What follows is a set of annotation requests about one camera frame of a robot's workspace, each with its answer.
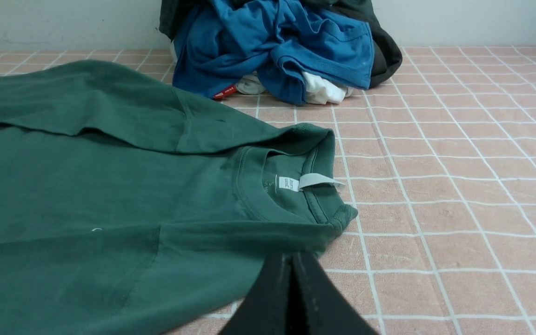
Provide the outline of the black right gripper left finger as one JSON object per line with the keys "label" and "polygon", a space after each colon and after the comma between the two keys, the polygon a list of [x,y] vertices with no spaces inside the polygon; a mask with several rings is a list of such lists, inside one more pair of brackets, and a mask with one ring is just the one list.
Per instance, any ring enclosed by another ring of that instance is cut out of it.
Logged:
{"label": "black right gripper left finger", "polygon": [[291,290],[291,258],[268,257],[241,306],[219,332],[221,335],[287,335]]}

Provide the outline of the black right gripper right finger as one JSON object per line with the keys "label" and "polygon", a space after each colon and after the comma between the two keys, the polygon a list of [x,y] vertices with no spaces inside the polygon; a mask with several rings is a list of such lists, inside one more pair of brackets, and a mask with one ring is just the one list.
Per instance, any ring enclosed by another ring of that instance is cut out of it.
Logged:
{"label": "black right gripper right finger", "polygon": [[293,335],[376,335],[351,307],[311,253],[292,261],[291,333]]}

